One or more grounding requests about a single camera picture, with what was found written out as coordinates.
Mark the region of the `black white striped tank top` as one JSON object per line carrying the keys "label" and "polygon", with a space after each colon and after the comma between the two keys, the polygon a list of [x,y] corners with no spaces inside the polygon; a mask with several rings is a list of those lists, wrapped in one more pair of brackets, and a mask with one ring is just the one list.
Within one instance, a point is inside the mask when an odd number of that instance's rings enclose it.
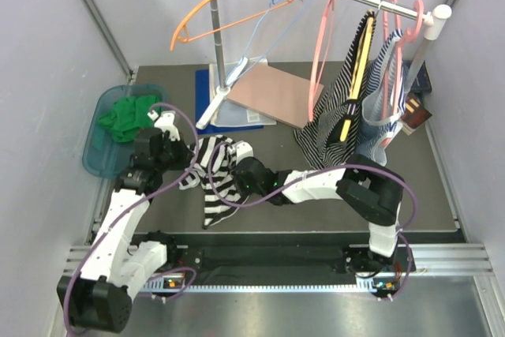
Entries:
{"label": "black white striped tank top", "polygon": [[234,184],[232,170],[237,164],[237,153],[231,146],[236,141],[218,134],[199,139],[199,151],[196,162],[189,174],[178,183],[180,190],[187,190],[198,185],[204,193],[204,218],[202,228],[206,230],[224,219],[234,215],[239,207],[231,207],[227,202],[244,204],[242,196]]}

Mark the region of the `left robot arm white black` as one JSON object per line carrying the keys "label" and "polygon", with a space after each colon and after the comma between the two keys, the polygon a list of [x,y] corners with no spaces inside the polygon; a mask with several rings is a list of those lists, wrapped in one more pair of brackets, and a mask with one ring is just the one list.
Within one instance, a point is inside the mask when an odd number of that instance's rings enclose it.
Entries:
{"label": "left robot arm white black", "polygon": [[[174,127],[151,127],[137,134],[95,240],[73,274],[59,279],[57,295],[69,336],[89,330],[119,333],[147,283],[173,273],[196,278],[193,268],[178,263],[174,239],[163,233],[139,242],[134,253],[129,247],[152,200],[185,179],[199,153],[200,144],[188,145]],[[171,170],[180,176],[165,185],[163,175]]]}

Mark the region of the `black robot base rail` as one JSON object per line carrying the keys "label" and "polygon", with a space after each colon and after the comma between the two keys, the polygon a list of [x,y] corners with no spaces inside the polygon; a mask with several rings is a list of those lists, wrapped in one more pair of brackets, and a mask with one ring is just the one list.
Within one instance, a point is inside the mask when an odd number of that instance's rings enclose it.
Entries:
{"label": "black robot base rail", "polygon": [[328,264],[345,272],[346,263],[361,271],[376,271],[397,262],[405,270],[413,260],[407,248],[397,242],[391,257],[369,250],[364,232],[237,232],[237,233],[136,233],[133,244],[153,240],[168,242],[172,249],[193,249],[203,253],[207,266],[302,266]]}

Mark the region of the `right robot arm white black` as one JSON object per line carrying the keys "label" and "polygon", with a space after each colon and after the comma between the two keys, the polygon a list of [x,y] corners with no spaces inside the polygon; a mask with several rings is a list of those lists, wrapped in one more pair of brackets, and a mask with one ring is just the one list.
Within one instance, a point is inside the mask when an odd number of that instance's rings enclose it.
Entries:
{"label": "right robot arm white black", "polygon": [[368,222],[368,261],[387,270],[397,258],[396,232],[402,202],[403,178],[360,154],[348,161],[351,168],[272,171],[256,158],[242,159],[232,178],[242,196],[257,194],[281,206],[310,200],[342,200]]}

